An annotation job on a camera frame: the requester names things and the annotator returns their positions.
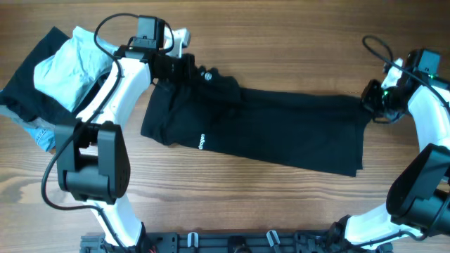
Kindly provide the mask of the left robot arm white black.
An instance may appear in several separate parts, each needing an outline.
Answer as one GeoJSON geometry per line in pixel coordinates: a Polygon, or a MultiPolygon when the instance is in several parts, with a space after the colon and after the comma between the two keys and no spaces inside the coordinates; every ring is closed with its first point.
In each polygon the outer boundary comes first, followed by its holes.
{"type": "Polygon", "coordinates": [[[126,191],[131,167],[122,128],[141,94],[154,78],[179,81],[196,71],[189,53],[121,46],[113,56],[106,83],[76,119],[57,125],[56,156],[61,190],[91,209],[104,234],[99,245],[82,252],[152,252],[144,224],[136,217],[126,191]]]}

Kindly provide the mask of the black polo shirt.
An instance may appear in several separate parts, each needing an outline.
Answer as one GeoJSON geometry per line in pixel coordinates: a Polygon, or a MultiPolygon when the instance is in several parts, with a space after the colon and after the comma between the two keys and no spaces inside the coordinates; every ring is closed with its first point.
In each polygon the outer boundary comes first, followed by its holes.
{"type": "Polygon", "coordinates": [[[181,82],[157,83],[141,134],[163,145],[355,176],[370,118],[353,96],[246,89],[201,67],[181,82]]]}

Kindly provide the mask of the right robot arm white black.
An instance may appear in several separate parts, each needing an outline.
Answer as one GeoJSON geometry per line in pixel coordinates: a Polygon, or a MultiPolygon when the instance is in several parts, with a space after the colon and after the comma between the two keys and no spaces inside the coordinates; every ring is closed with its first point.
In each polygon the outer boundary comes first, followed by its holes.
{"type": "Polygon", "coordinates": [[[386,202],[365,214],[345,216],[328,231],[328,252],[386,252],[392,241],[449,234],[449,81],[418,73],[400,88],[416,125],[420,152],[392,184],[386,202]]]}

